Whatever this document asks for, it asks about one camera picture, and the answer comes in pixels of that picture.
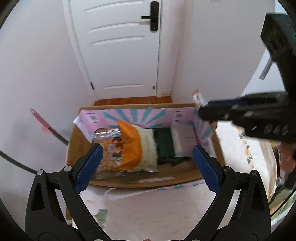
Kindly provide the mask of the person's right hand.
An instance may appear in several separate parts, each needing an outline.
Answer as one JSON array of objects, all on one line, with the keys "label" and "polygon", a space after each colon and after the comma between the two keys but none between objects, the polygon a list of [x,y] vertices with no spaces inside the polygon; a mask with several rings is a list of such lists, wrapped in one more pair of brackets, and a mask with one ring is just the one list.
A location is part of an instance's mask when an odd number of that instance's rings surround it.
[{"label": "person's right hand", "polygon": [[291,173],[295,168],[295,143],[286,143],[281,142],[280,144],[280,168],[287,172]]}]

